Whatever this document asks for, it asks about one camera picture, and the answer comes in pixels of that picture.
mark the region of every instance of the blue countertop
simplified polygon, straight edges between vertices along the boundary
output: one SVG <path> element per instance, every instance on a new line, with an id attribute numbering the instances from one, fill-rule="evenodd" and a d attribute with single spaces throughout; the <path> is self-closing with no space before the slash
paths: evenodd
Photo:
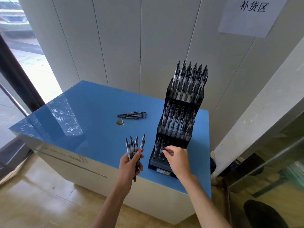
<path id="1" fill-rule="evenodd" d="M 120 157 L 126 153 L 125 138 L 129 139 L 131 135 L 135 139 L 138 136 L 140 145 L 145 133 L 145 157 L 141 159 L 144 171 L 139 176 L 186 193 L 178 179 L 148 169 L 164 102 L 81 81 L 10 130 L 115 168 L 119 167 Z M 131 111 L 146 111 L 147 118 L 124 119 L 125 126 L 116 124 L 118 114 Z M 187 150 L 192 172 L 211 197 L 208 111 L 198 111 Z"/>

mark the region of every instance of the paper sign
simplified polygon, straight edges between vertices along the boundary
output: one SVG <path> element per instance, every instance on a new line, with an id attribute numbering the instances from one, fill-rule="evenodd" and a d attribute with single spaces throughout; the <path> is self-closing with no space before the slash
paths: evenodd
<path id="1" fill-rule="evenodd" d="M 228 0 L 218 31 L 265 38 L 287 0 Z"/>

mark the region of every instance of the pen holder slot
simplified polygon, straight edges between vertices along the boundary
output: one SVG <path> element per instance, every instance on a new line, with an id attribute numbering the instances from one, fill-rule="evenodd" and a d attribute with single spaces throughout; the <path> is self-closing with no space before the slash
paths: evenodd
<path id="1" fill-rule="evenodd" d="M 170 84 L 167 88 L 165 104 L 164 104 L 163 110 L 166 108 L 167 103 L 170 101 L 171 106 L 173 104 L 176 107 L 184 106 L 185 111 L 187 109 L 189 109 L 191 112 L 194 111 L 195 114 L 197 114 L 197 112 L 201 106 L 201 103 L 204 99 L 204 87 L 202 89 L 201 94 L 197 97 L 196 103 L 195 103 L 195 97 L 197 95 L 195 97 L 192 97 L 191 101 L 190 101 L 190 95 L 188 95 L 187 99 L 185 100 L 184 97 L 187 93 L 181 92 L 180 90 L 173 91 L 171 89 L 172 82 L 173 82 L 173 78 L 171 79 Z M 170 175 L 172 177 L 176 177 L 175 174 L 173 173 L 167 159 L 165 158 L 165 156 L 160 157 L 160 148 L 158 148 L 158 150 L 157 150 L 157 155 L 154 155 L 155 144 L 158 141 L 158 137 L 160 137 L 161 143 L 163 140 L 165 141 L 165 147 L 167 145 L 174 145 L 174 146 L 179 146 L 181 148 L 186 149 L 189 144 L 189 141 L 191 140 L 191 137 L 192 137 L 193 127 L 189 130 L 189 132 L 187 134 L 186 134 L 186 131 L 184 131 L 183 134 L 181 135 L 181 132 L 179 130 L 176 133 L 176 128 L 173 128 L 173 132 L 171 133 L 172 122 L 170 123 L 169 127 L 167 127 L 167 130 L 166 130 L 166 125 L 165 126 L 161 125 L 162 118 L 163 118 L 163 116 L 161 116 L 161 119 L 158 123 L 155 143 L 154 143 L 154 147 L 153 147 L 153 150 L 152 150 L 152 153 L 150 156 L 148 168 L 156 170 L 156 171 L 158 171 L 158 169 L 161 169 L 161 170 L 164 170 L 167 173 L 169 173 L 168 175 Z"/>

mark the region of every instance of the bundle of pens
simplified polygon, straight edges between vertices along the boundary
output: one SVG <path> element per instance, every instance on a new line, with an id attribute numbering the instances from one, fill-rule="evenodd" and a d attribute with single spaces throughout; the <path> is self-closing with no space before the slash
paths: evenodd
<path id="1" fill-rule="evenodd" d="M 186 68 L 186 61 L 184 61 L 182 67 L 180 68 L 180 62 L 181 61 L 179 60 L 175 69 L 173 82 L 171 85 L 171 97 L 197 104 L 199 99 L 203 97 L 202 90 L 207 82 L 207 65 L 203 69 L 202 64 L 199 66 L 199 68 L 197 68 L 197 63 L 195 63 L 195 66 L 192 69 L 190 62 Z"/>
<path id="2" fill-rule="evenodd" d="M 192 135 L 192 126 L 195 122 L 195 116 L 196 112 L 194 109 L 188 107 L 185 111 L 185 105 L 182 107 L 177 105 L 177 107 L 175 107 L 175 103 L 171 105 L 170 101 L 168 101 L 163 112 L 162 124 L 158 128 L 158 132 L 189 141 Z"/>
<path id="3" fill-rule="evenodd" d="M 143 149 L 143 146 L 145 145 L 145 141 L 146 141 L 146 134 L 144 134 L 143 137 L 142 137 L 139 149 Z M 130 143 L 128 142 L 128 140 L 126 138 L 126 146 L 127 146 L 128 158 L 129 158 L 129 161 L 131 161 L 131 159 L 134 157 L 135 153 L 137 152 L 138 136 L 136 136 L 135 141 L 133 141 L 132 136 L 130 136 Z M 138 169 L 138 165 L 139 165 L 139 159 L 136 162 L 135 171 Z"/>
<path id="4" fill-rule="evenodd" d="M 130 112 L 130 113 L 119 114 L 119 115 L 117 115 L 117 117 L 128 118 L 128 119 L 141 119 L 141 118 L 146 118 L 147 113 L 146 112 L 133 111 L 133 112 Z"/>
<path id="5" fill-rule="evenodd" d="M 181 68 L 178 62 L 174 77 L 167 88 L 162 118 L 158 124 L 155 145 L 149 159 L 149 169 L 176 177 L 163 153 L 168 145 L 187 148 L 193 131 L 196 114 L 204 99 L 208 78 L 207 66 L 191 62 Z"/>

